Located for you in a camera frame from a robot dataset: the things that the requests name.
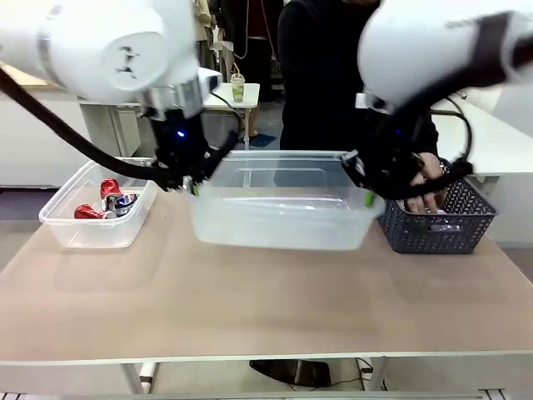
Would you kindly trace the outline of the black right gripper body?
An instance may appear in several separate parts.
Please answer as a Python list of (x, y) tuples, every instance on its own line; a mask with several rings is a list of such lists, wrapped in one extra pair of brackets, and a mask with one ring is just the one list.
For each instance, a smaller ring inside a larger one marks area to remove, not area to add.
[(420, 172), (420, 158), (411, 146), (411, 137), (402, 127), (386, 127), (388, 116), (371, 109), (363, 112), (363, 134), (359, 159), (362, 183), (377, 193), (411, 193), (411, 185)]

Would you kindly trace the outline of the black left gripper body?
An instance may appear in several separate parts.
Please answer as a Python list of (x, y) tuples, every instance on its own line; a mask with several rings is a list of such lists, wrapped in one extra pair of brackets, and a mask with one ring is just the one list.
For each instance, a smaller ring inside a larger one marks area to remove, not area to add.
[(201, 114), (186, 118), (182, 111), (166, 111), (164, 121), (154, 117), (149, 120), (156, 140), (157, 160), (166, 167), (189, 168), (209, 152)]

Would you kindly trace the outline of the person's left hand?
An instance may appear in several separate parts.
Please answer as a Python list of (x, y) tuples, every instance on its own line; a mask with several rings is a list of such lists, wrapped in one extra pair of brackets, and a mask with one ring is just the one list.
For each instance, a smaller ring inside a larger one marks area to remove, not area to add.
[[(427, 180), (437, 179), (442, 175), (440, 160), (436, 155), (423, 152), (419, 154), (419, 157), (424, 163), (424, 166), (411, 180), (412, 186), (425, 183)], [(405, 200), (405, 208), (408, 209), (410, 213), (423, 214), (427, 211), (438, 213), (443, 197), (444, 193), (442, 191), (427, 193), (421, 197)]]

